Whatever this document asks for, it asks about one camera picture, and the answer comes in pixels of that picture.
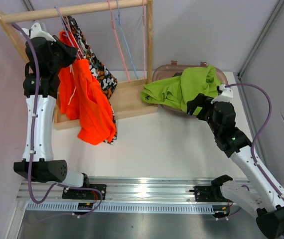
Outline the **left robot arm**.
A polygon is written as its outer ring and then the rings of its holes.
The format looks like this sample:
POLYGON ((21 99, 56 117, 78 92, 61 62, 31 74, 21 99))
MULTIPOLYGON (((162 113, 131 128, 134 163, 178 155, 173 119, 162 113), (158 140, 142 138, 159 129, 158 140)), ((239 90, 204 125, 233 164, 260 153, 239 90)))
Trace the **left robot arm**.
POLYGON ((26 42, 29 62, 25 65, 24 95, 27 104, 27 136, 22 160, 14 171, 25 178, 31 200, 37 204, 32 183, 51 183, 64 189, 64 199, 104 200, 105 185, 90 184, 85 173, 68 169, 65 160, 55 160, 52 150, 52 121, 56 106, 59 78, 63 67, 76 59, 77 50, 59 39, 35 37, 26 42))

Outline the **lime green shorts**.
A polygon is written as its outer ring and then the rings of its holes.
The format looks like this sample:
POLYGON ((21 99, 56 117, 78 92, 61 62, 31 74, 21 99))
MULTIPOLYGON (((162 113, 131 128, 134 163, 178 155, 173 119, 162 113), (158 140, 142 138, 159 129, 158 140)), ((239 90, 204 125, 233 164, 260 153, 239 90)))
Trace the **lime green shorts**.
POLYGON ((187 112, 187 102, 198 94, 209 97, 218 96, 217 87, 223 84, 213 65, 191 67, 182 71, 180 76, 154 81, 144 85, 141 100, 148 104, 160 104, 187 112))

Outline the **olive green shorts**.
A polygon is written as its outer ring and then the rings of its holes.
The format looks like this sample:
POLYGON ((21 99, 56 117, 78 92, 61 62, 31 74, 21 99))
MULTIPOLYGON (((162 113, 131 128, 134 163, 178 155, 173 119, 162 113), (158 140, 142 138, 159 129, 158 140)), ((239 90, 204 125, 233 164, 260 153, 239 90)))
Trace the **olive green shorts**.
POLYGON ((177 76, 181 76, 182 75, 182 72, 176 72, 173 77, 177 77, 177 76))

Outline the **pink wire hanger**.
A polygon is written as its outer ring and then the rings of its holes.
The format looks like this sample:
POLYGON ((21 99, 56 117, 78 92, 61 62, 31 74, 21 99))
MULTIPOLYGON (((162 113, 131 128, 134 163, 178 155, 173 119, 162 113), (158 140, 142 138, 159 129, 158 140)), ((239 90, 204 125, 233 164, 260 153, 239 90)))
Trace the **pink wire hanger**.
POLYGON ((146 69, 146 9, 145 0, 142 0, 142 36, 143 36, 143 76, 147 79, 147 69, 146 69))

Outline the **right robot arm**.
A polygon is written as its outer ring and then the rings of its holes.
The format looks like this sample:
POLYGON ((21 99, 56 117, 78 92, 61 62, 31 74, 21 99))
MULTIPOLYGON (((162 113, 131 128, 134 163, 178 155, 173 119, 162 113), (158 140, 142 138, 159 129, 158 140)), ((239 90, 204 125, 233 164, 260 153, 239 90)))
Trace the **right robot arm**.
POLYGON ((216 201, 225 198, 240 206, 256 220, 265 237, 284 237, 284 187, 252 154, 251 141, 235 126, 233 105, 204 94, 199 94, 186 105, 189 115, 201 108, 197 118, 208 123, 217 147, 242 170, 256 190, 253 194, 224 175, 216 178, 217 184, 210 188, 211 197, 216 201))

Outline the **blue wire hanger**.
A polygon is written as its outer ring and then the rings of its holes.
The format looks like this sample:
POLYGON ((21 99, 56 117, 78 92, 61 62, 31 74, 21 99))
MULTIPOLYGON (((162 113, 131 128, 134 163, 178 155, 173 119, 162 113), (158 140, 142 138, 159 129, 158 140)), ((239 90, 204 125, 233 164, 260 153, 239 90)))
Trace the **blue wire hanger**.
POLYGON ((128 59, 129 59, 129 61, 130 61, 130 64, 131 64, 131 66, 132 66, 132 68, 133 68, 133 72, 134 72, 134 74, 135 74, 135 77, 138 79, 138 78, 139 78, 139 75, 138 75, 138 72, 137 72, 137 70, 136 70, 136 67, 135 67, 135 64, 134 64, 134 62, 133 62, 133 59, 132 59, 132 55, 131 55, 131 51, 130 51, 130 47, 129 47, 129 44, 128 44, 126 35, 125 35, 124 30, 123 30, 123 28, 122 28, 121 12, 120 12, 119 1, 116 0, 116 3, 117 3, 117 10, 118 10, 118 18, 117 18, 118 29, 120 30, 120 33, 121 33, 121 35, 122 35, 122 41, 123 41, 123 44, 124 44, 124 47, 125 47, 125 50, 126 50, 128 59))

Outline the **pink hanger of green shorts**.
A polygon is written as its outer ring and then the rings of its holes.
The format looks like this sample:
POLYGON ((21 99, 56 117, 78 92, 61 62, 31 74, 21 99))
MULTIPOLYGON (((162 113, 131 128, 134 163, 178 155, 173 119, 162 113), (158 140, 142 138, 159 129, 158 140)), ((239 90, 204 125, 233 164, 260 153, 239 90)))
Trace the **pink hanger of green shorts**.
POLYGON ((120 57, 121 57, 121 61, 122 61, 122 65, 123 65, 126 77, 127 77, 127 81, 130 82, 131 79, 130 79, 130 76, 129 76, 129 72, 128 72, 128 69, 127 69, 127 65, 126 65, 124 56, 123 56, 123 52, 122 52, 122 49, 121 49, 119 37, 118 37, 118 34, 117 34, 116 25, 115 25, 115 19, 114 19, 114 15, 113 15, 113 9, 111 7, 111 2, 109 0, 107 0, 107 4, 108 4, 109 10, 110 10, 110 15, 111 15, 110 19, 111 19, 111 26, 112 26, 113 33, 114 33, 114 38, 115 38, 115 41, 116 41, 116 44, 117 44, 117 48, 118 48, 118 51, 119 51, 119 54, 120 54, 120 57))

